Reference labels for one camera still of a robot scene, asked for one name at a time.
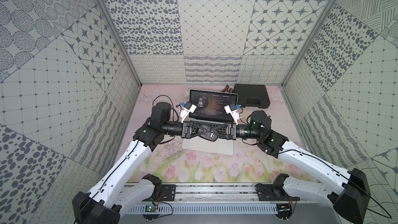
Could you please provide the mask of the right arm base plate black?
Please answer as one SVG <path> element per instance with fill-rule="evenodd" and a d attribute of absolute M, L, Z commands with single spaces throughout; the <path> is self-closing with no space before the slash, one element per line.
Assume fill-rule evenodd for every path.
<path fill-rule="evenodd" d="M 255 191 L 259 201 L 300 201 L 299 197 L 289 196 L 281 186 L 256 184 Z"/>

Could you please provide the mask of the silver laptop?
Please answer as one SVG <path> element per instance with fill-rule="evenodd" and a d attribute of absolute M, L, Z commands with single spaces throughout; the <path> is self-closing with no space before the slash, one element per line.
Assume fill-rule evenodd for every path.
<path fill-rule="evenodd" d="M 189 90 L 189 102 L 197 106 L 194 113 L 190 113 L 188 117 L 188 120 L 196 125 L 213 128 L 224 123 L 235 122 L 231 114 L 226 113 L 224 107 L 230 104 L 237 105 L 238 95 L 236 93 L 191 89 Z M 182 148 L 228 156 L 234 153 L 233 142 L 221 138 L 213 142 L 199 136 L 184 139 Z"/>

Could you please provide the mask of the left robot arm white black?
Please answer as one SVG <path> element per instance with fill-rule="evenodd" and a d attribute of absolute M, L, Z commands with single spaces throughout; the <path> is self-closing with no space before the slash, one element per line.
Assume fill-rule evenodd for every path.
<path fill-rule="evenodd" d="M 181 106 L 176 122 L 170 120 L 173 112 L 170 103 L 159 102 L 152 107 L 151 116 L 135 132 L 123 156 L 88 192 L 79 192 L 73 198 L 76 224 L 117 224 L 124 214 L 143 201 L 151 202 L 152 209 L 166 202 L 166 196 L 172 191 L 164 189 L 162 180 L 151 174 L 145 175 L 129 190 L 122 189 L 156 147 L 167 143 L 165 135 L 184 139 L 209 138 L 211 141 L 221 137 L 217 128 L 185 120 L 195 111 L 195 105 L 186 102 Z"/>

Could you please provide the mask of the aluminium mounting rail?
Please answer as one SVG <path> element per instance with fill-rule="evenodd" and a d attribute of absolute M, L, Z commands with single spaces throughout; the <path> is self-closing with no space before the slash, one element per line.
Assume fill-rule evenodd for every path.
<path fill-rule="evenodd" d="M 176 195 L 174 203 L 205 203 L 205 202 L 275 202 L 259 201 L 255 191 L 257 183 L 175 183 Z M 278 186 L 276 183 L 263 183 Z M 326 204 L 330 193 L 326 186 L 320 183 L 302 181 L 289 177 L 280 185 L 291 197 L 299 197 L 301 201 Z"/>

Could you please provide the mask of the small red brown object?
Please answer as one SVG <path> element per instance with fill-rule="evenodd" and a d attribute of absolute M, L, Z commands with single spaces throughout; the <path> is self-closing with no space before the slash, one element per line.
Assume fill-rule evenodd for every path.
<path fill-rule="evenodd" d="M 229 85 L 226 85 L 226 87 L 222 90 L 222 92 L 233 93 L 234 89 L 231 88 Z"/>

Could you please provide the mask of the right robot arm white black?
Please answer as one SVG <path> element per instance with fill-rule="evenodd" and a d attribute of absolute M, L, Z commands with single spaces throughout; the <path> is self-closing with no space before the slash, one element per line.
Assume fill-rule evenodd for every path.
<path fill-rule="evenodd" d="M 342 218 L 353 224 L 364 222 L 369 211 L 371 196 L 366 174 L 359 169 L 347 170 L 327 162 L 289 141 L 287 137 L 271 129 L 271 118 L 264 111 L 250 115 L 249 124 L 226 123 L 216 127 L 202 125 L 198 128 L 203 139 L 215 141 L 255 139 L 264 153 L 281 159 L 310 174 L 317 183 L 287 175 L 274 184 L 281 186 L 291 197 L 308 199 L 333 208 Z"/>

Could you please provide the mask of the black plastic tool case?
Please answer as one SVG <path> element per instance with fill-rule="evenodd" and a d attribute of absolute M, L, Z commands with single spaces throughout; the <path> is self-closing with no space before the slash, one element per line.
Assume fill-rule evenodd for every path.
<path fill-rule="evenodd" d="M 271 104 L 265 85 L 236 84 L 234 91 L 241 107 L 269 108 Z"/>

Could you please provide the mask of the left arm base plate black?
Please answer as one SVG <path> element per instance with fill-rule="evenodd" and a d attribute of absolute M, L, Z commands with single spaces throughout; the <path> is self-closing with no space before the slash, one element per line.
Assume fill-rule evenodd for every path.
<path fill-rule="evenodd" d="M 155 191 L 150 198 L 143 200 L 144 202 L 172 202 L 175 200 L 176 195 L 176 185 L 174 184 L 166 184 L 155 187 Z"/>

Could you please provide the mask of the black wireless mouse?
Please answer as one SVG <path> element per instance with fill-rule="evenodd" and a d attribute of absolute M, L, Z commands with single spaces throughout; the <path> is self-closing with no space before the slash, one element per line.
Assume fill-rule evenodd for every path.
<path fill-rule="evenodd" d="M 220 137 L 220 134 L 218 132 L 204 131 L 201 132 L 199 137 L 210 142 L 215 142 Z"/>

